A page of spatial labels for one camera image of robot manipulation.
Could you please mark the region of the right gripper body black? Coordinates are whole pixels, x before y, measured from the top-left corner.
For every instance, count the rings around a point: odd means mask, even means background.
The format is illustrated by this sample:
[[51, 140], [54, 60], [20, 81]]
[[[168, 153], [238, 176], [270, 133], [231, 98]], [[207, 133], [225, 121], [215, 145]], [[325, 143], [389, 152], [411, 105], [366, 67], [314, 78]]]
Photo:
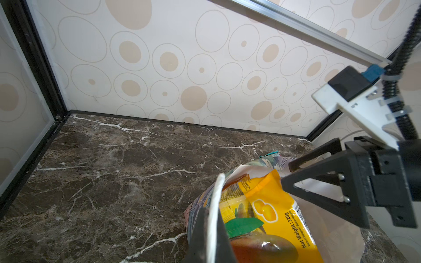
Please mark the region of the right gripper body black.
[[356, 154], [365, 205], [385, 208], [394, 226], [416, 229], [413, 204], [421, 201], [421, 141], [399, 141], [395, 149], [363, 136], [346, 142], [345, 149]]

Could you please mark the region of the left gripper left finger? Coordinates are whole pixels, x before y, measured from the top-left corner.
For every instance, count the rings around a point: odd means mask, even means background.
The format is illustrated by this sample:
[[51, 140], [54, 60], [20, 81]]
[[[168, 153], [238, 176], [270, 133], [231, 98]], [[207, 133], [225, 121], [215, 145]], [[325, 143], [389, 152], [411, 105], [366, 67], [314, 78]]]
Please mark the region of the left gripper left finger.
[[201, 208], [189, 242], [187, 254], [183, 263], [205, 263], [206, 262], [206, 231], [208, 209]]

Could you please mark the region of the yellow snack bag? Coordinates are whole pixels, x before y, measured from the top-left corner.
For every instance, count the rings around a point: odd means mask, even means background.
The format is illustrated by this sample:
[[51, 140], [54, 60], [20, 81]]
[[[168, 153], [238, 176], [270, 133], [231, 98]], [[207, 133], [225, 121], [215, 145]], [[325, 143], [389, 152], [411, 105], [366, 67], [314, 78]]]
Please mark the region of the yellow snack bag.
[[239, 263], [321, 263], [322, 256], [278, 171], [224, 187], [219, 209]]

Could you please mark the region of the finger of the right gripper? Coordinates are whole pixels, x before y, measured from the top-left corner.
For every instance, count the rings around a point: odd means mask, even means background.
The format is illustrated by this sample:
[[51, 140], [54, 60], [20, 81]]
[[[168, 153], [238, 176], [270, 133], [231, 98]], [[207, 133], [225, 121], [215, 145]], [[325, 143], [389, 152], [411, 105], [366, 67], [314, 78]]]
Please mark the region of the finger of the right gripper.
[[301, 167], [312, 159], [301, 157], [288, 164], [291, 173], [281, 179], [283, 190], [368, 229], [366, 194], [356, 154], [346, 150]]
[[316, 159], [326, 153], [330, 153], [331, 155], [334, 155], [338, 152], [342, 151], [341, 141], [338, 138], [332, 139], [323, 145], [313, 149], [311, 152], [299, 157], [298, 159], [295, 159], [294, 161], [290, 162], [288, 167], [290, 172], [295, 172], [299, 169], [301, 169], [301, 165], [305, 164], [313, 159]]

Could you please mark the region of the floral white paper bag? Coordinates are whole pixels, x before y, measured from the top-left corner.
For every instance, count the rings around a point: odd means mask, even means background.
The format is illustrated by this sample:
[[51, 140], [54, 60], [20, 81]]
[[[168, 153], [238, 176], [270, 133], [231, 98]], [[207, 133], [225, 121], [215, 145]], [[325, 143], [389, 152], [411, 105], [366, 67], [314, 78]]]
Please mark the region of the floral white paper bag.
[[[219, 186], [211, 185], [185, 209], [184, 218], [188, 243], [191, 240], [199, 210], [207, 208], [209, 212], [209, 207], [214, 199], [220, 203], [224, 187], [241, 179], [245, 174], [252, 178], [260, 178], [273, 170], [278, 171], [282, 179], [290, 174], [288, 168], [290, 162], [292, 162], [292, 158], [273, 152], [227, 172]], [[322, 256], [322, 263], [358, 263], [361, 260], [365, 244], [359, 227], [299, 197], [290, 196], [300, 208]]]

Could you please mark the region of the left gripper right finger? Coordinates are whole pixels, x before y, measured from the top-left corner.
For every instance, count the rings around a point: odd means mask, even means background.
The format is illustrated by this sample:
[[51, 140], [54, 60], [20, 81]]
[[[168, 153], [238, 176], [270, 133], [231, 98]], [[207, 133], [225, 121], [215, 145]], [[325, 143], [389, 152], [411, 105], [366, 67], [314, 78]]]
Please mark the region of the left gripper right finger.
[[230, 244], [225, 224], [221, 215], [218, 215], [217, 221], [217, 246], [216, 246], [216, 263], [237, 263], [235, 253]]

